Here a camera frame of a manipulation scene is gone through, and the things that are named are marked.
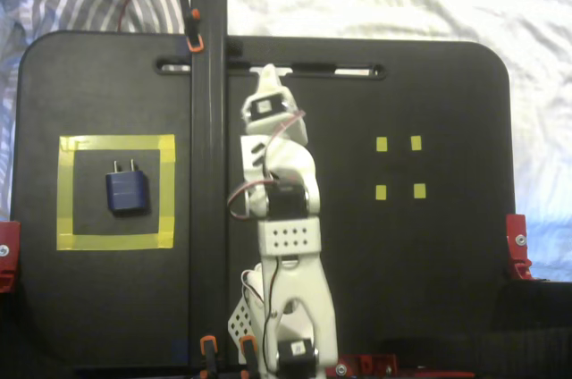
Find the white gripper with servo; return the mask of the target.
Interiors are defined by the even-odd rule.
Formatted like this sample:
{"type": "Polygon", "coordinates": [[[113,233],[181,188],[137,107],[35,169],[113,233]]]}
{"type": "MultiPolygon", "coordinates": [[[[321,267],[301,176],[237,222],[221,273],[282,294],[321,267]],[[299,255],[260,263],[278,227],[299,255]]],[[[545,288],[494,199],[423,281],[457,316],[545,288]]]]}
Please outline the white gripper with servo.
{"type": "Polygon", "coordinates": [[[282,87],[276,67],[269,63],[259,73],[257,92],[247,97],[241,109],[247,135],[273,135],[294,117],[298,119],[281,134],[298,143],[308,143],[304,117],[287,87],[282,87]]]}

